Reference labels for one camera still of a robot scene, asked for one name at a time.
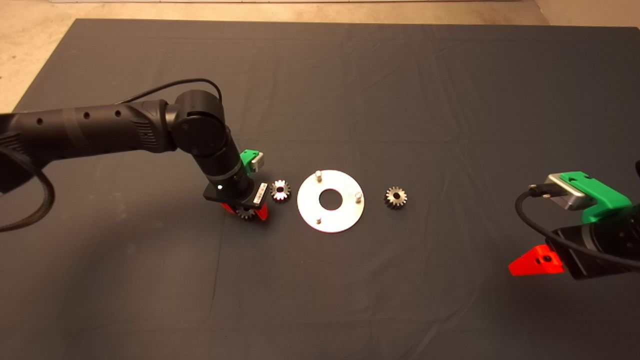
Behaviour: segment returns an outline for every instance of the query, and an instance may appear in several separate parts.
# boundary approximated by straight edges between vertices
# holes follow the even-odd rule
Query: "table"
[[[185,153],[52,163],[54,209],[0,235],[0,357],[633,359],[636,274],[507,265],[543,243],[513,201],[549,173],[640,199],[638,68],[636,28],[77,20],[17,110],[211,78],[236,142],[266,154],[262,177],[296,191],[341,170],[366,207],[339,234],[295,201],[247,224],[203,200]],[[401,211],[383,204],[394,185]],[[3,196],[0,220],[37,206],[38,187]]]

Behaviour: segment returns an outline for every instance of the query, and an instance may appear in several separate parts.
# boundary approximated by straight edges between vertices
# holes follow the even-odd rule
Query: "disc center hole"
[[[327,210],[335,210],[342,205],[342,195],[334,189],[320,193],[320,205]]]

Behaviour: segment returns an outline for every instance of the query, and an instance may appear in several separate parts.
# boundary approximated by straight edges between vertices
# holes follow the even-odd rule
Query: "gear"
[[[241,217],[244,221],[251,221],[255,218],[255,210],[248,208],[237,208],[236,215]]]
[[[385,204],[390,209],[399,209],[406,204],[406,192],[397,186],[393,186],[387,190],[385,194]]]
[[[271,184],[271,198],[275,202],[285,202],[291,198],[291,186],[284,180],[276,180]]]

